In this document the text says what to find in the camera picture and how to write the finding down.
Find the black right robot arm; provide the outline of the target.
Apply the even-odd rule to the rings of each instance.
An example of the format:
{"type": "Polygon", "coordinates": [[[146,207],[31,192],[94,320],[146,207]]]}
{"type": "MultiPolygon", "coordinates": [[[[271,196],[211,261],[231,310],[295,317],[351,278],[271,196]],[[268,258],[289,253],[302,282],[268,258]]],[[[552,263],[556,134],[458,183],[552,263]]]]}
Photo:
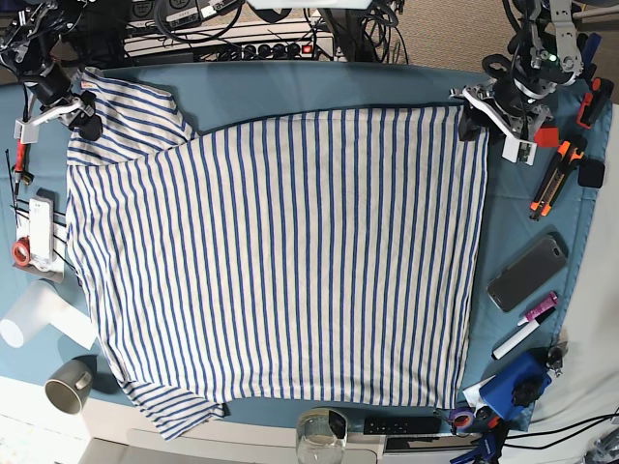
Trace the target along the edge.
{"type": "Polygon", "coordinates": [[[95,95],[76,94],[69,76],[51,57],[52,48],[77,25],[86,5],[85,1],[43,1],[26,7],[1,38],[1,64],[42,105],[40,114],[15,121],[15,139],[23,144],[37,142],[40,125],[54,119],[86,140],[95,141],[103,133],[95,95]]]}

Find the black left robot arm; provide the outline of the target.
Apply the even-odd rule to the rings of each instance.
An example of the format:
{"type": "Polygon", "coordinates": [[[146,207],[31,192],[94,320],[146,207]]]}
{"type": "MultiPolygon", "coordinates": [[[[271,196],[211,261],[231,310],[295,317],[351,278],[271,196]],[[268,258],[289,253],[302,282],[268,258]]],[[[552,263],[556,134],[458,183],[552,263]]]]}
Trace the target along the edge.
{"type": "MultiPolygon", "coordinates": [[[[552,1],[544,7],[539,1],[527,1],[521,13],[521,23],[509,45],[512,56],[488,55],[485,66],[497,67],[489,71],[491,79],[453,90],[447,105],[463,108],[463,121],[475,129],[489,127],[501,132],[505,160],[531,164],[538,148],[534,137],[551,117],[545,98],[557,87],[582,77],[586,65],[575,36],[570,2],[552,1]]],[[[120,108],[137,124],[155,128],[157,134],[192,132],[174,98],[160,89],[107,78],[95,69],[82,73],[80,85],[86,96],[95,98],[98,113],[120,108]]]]}

